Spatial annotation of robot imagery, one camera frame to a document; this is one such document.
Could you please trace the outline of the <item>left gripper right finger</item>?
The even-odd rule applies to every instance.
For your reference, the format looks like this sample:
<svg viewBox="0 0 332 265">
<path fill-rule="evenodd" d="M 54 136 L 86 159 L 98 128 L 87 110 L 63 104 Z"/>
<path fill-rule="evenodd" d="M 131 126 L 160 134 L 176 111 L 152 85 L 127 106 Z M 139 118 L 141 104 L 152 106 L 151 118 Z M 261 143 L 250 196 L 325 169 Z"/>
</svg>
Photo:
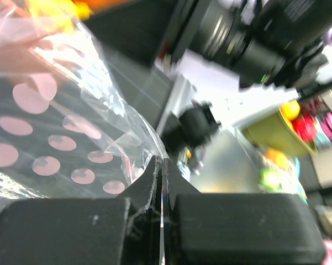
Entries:
<svg viewBox="0 0 332 265">
<path fill-rule="evenodd" d="M 166 264 L 321 264 L 311 211 L 288 193 L 201 193 L 162 164 Z"/>
</svg>

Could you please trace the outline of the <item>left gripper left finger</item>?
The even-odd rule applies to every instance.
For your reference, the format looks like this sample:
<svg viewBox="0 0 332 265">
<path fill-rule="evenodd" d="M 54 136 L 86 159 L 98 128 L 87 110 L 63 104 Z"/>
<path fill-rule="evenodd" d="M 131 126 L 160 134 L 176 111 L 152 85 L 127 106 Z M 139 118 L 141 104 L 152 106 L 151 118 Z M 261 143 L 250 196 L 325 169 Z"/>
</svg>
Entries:
<svg viewBox="0 0 332 265">
<path fill-rule="evenodd" d="M 161 159 L 115 198 L 27 199 L 0 213 L 0 264 L 158 264 Z"/>
</svg>

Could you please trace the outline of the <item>pink dotted zip bag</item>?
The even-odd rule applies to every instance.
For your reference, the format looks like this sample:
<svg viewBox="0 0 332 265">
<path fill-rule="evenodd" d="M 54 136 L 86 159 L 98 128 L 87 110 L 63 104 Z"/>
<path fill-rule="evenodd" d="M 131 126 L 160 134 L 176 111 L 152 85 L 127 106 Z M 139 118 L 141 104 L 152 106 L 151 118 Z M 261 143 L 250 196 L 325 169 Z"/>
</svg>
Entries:
<svg viewBox="0 0 332 265">
<path fill-rule="evenodd" d="M 81 24 L 0 17 L 0 197 L 108 197 L 165 148 Z"/>
</svg>

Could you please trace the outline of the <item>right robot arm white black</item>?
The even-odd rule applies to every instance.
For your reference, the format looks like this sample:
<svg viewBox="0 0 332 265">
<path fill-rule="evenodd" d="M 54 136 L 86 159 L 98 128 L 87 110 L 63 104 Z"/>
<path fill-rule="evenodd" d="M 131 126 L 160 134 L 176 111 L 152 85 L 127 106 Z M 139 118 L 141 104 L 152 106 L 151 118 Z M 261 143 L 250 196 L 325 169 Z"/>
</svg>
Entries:
<svg viewBox="0 0 332 265">
<path fill-rule="evenodd" d="M 246 1 L 187 1 L 165 59 L 176 63 L 191 50 L 253 84 L 300 87 L 315 81 L 327 62 L 323 36 L 332 27 L 332 1 L 256 1 L 250 24 Z"/>
</svg>

